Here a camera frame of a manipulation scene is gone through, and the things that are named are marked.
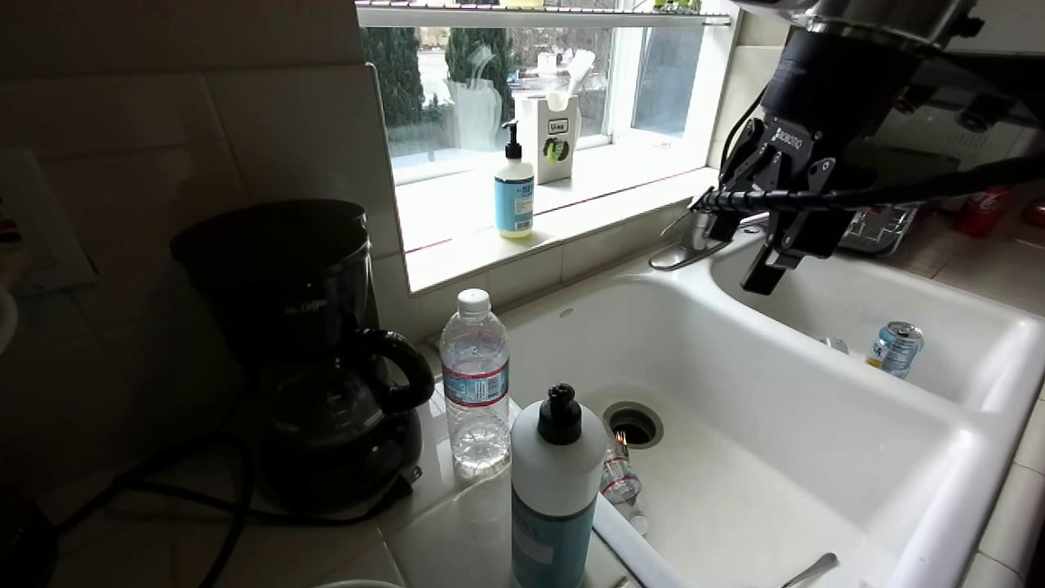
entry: kitchen sink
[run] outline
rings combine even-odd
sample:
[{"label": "kitchen sink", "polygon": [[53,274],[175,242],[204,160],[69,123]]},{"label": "kitchen sink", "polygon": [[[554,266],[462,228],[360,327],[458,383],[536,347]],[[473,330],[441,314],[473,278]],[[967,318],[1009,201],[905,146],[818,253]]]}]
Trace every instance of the kitchen sink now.
[{"label": "kitchen sink", "polygon": [[[850,263],[751,300],[730,287],[746,255],[635,263],[505,314],[511,399],[571,383],[602,414],[657,421],[629,460],[675,584],[782,584],[822,551],[839,556],[822,588],[955,584],[1045,368],[1040,323]],[[926,330],[911,383],[815,345],[869,345],[892,318]]]},{"label": "kitchen sink", "polygon": [[1022,367],[1040,359],[1040,323],[1022,311],[870,263],[803,258],[773,296],[741,291],[756,244],[713,263],[713,278],[745,309],[814,340],[850,347],[864,363],[888,321],[925,330],[906,383],[967,409],[1003,413],[1017,399]]}]

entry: window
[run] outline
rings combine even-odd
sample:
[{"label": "window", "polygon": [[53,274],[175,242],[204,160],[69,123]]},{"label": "window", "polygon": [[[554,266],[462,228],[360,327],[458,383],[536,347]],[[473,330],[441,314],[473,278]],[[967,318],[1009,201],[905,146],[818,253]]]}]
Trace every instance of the window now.
[{"label": "window", "polygon": [[707,165],[730,51],[730,15],[707,11],[730,11],[728,0],[705,0],[705,15],[616,0],[357,8],[407,253],[492,228],[482,204],[503,123],[524,117],[536,95],[573,95],[579,134],[571,181],[538,188],[536,217]]}]

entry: window sill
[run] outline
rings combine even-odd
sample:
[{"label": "window sill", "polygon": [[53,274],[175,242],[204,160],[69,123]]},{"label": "window sill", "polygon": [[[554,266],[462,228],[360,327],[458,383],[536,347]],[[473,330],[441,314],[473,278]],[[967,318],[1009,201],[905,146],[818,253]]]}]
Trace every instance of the window sill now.
[{"label": "window sill", "polygon": [[505,242],[492,228],[492,171],[398,188],[398,219],[412,291],[429,291],[508,258],[624,227],[634,217],[678,207],[713,188],[707,167],[648,152],[587,152],[571,183],[536,188],[530,242]]}]

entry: black coffee maker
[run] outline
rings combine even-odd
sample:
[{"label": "black coffee maker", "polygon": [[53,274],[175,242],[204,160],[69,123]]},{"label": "black coffee maker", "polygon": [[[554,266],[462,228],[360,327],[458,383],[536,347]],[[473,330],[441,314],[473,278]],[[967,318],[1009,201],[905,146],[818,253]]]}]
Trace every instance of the black coffee maker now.
[{"label": "black coffee maker", "polygon": [[262,466],[298,512],[372,502],[421,454],[421,353],[378,327],[364,213],[291,201],[204,219],[171,242],[264,399]]}]

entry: plastic bottle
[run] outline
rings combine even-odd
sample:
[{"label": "plastic bottle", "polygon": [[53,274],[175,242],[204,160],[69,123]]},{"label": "plastic bottle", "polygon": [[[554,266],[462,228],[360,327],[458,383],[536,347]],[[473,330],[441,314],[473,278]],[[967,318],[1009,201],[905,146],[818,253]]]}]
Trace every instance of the plastic bottle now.
[{"label": "plastic bottle", "polygon": [[583,582],[592,512],[607,457],[605,426],[554,385],[511,421],[511,576],[523,588]]},{"label": "plastic bottle", "polygon": [[517,123],[508,127],[508,144],[503,146],[505,165],[492,176],[495,190],[495,228],[508,242],[532,235],[532,167],[523,165],[523,144]]},{"label": "plastic bottle", "polygon": [[466,287],[441,334],[450,454],[462,480],[508,465],[508,347],[489,296]]}]

